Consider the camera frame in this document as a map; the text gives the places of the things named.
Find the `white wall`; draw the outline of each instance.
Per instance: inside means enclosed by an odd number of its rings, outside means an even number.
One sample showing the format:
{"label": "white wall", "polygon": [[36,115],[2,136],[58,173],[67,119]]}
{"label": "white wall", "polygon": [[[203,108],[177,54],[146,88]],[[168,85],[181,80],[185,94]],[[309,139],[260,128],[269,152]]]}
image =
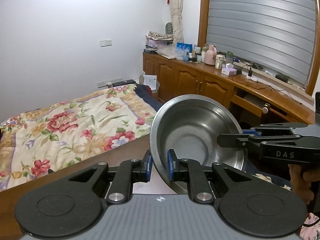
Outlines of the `white wall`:
{"label": "white wall", "polygon": [[166,1],[0,0],[0,122],[137,78],[145,34],[170,21]]}
{"label": "white wall", "polygon": [[198,43],[199,19],[201,0],[183,0],[182,25],[184,42],[188,44]]}

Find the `drawer knob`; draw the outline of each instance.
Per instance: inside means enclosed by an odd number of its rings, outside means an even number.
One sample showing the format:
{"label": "drawer knob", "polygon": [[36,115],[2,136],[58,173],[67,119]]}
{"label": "drawer knob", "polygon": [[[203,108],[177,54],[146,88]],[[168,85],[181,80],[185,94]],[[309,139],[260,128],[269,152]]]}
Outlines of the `drawer knob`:
{"label": "drawer knob", "polygon": [[264,114],[267,114],[269,112],[270,104],[265,104],[264,108],[262,108],[262,112]]}
{"label": "drawer knob", "polygon": [[262,112],[263,112],[264,114],[267,114],[267,113],[268,113],[268,108],[266,108],[266,107],[262,108]]}

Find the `power strip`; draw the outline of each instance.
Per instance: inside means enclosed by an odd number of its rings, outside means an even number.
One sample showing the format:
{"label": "power strip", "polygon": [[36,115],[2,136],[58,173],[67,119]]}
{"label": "power strip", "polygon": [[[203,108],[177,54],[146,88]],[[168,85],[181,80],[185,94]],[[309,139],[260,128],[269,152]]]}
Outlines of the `power strip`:
{"label": "power strip", "polygon": [[258,79],[257,79],[257,78],[254,78],[254,77],[246,76],[245,78],[246,78],[246,79],[249,79],[249,80],[251,80],[251,81],[255,81],[255,82],[258,81]]}

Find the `plastic bag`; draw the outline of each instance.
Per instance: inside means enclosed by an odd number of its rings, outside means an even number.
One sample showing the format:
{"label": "plastic bag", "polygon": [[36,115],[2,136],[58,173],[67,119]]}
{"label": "plastic bag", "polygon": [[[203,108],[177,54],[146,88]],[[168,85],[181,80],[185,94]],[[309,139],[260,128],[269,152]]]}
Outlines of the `plastic bag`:
{"label": "plastic bag", "polygon": [[173,44],[163,46],[157,50],[157,53],[166,58],[176,58],[183,60],[184,51],[180,48],[176,48]]}

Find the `window blind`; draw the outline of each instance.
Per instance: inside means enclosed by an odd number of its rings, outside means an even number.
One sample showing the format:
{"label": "window blind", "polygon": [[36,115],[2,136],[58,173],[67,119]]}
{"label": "window blind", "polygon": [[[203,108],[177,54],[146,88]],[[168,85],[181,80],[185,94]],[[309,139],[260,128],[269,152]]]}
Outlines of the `window blind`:
{"label": "window blind", "polygon": [[210,0],[207,42],[305,84],[316,29],[315,0]]}

